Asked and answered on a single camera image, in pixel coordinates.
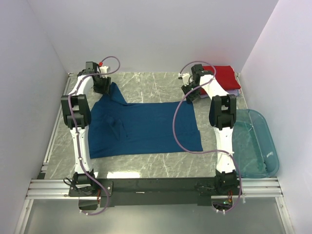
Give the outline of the blue t shirt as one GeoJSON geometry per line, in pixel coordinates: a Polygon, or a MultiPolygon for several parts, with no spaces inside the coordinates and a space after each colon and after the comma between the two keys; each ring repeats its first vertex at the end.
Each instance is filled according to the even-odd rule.
{"type": "Polygon", "coordinates": [[[194,107],[183,102],[127,103],[115,83],[91,110],[90,158],[202,151],[194,107]]]}

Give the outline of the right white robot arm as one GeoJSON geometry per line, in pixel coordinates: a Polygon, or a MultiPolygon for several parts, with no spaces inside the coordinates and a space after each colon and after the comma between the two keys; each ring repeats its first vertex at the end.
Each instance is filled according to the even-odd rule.
{"type": "Polygon", "coordinates": [[[236,96],[225,91],[216,80],[216,69],[207,71],[202,64],[191,67],[191,74],[180,72],[178,78],[183,80],[181,89],[187,102],[191,103],[200,96],[203,89],[211,99],[209,123],[216,137],[217,163],[214,185],[208,187],[224,195],[240,186],[233,156],[233,130],[236,122],[236,96]]]}

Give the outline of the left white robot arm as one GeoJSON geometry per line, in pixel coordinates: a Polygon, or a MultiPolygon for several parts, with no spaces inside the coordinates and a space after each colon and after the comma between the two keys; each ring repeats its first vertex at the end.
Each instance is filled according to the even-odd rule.
{"type": "Polygon", "coordinates": [[[75,155],[75,169],[70,186],[73,190],[81,190],[87,196],[94,195],[97,190],[103,188],[96,180],[91,164],[88,143],[91,111],[87,93],[91,89],[100,94],[108,92],[111,84],[109,71],[110,67],[104,66],[103,62],[86,62],[86,67],[78,74],[72,91],[61,97],[63,120],[69,128],[75,155]]]}

